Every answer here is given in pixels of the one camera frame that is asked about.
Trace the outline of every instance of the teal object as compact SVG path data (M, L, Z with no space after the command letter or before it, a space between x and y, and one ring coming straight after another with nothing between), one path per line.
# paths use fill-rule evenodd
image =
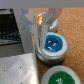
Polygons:
M59 36L56 35L47 35L45 42L45 50L49 52L58 52L62 49L63 42Z
M75 84L75 80L68 73L60 71L50 77L48 84Z

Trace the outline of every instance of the cylindrical container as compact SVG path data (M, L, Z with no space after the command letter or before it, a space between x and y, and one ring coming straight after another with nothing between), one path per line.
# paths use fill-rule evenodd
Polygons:
M50 68L43 76L42 80L41 80L41 84L48 84L48 81L50 79L50 77L54 74L57 73L59 71L63 71L68 73L70 76L72 76L72 78L75 80L75 84L81 84L81 81L79 79L79 77L77 76L77 74L70 68L65 67L65 66L54 66L52 68Z
M38 16L43 14L46 14L46 12L39 13L37 15L37 18ZM58 20L56 19L51 25L49 25L50 32L57 32L57 26L58 26Z
M58 52L49 52L45 50L45 48L41 49L39 47L38 49L36 48L36 55L42 62L46 64L50 64L50 65L58 64L59 62L63 61L65 58L65 55L68 51L68 43L65 40L65 38L61 36L60 34L51 32L51 33L48 33L47 35L59 36L63 42L62 49L59 50Z

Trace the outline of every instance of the corkboard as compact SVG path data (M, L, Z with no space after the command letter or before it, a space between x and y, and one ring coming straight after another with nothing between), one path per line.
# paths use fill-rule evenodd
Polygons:
M48 9L31 9L33 13L46 12ZM84 8L63 8L58 18L58 33L68 42L68 52L63 62L74 70L84 84ZM37 59L39 80L49 67Z

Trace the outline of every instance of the blue liquid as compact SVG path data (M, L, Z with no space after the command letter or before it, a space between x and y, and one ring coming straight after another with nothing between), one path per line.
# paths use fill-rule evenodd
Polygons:
M46 42L45 42L45 50L49 52L58 52L62 49L63 42L62 39L59 36L56 35L48 35L46 36Z

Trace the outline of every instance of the brown carpet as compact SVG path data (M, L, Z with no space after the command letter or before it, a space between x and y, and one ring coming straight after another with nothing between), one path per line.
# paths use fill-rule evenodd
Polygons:
M31 9L33 13L46 12L48 9ZM58 33L65 37L69 49L63 62L74 70L84 84L84 8L63 8L58 18ZM49 67L37 59L39 80Z

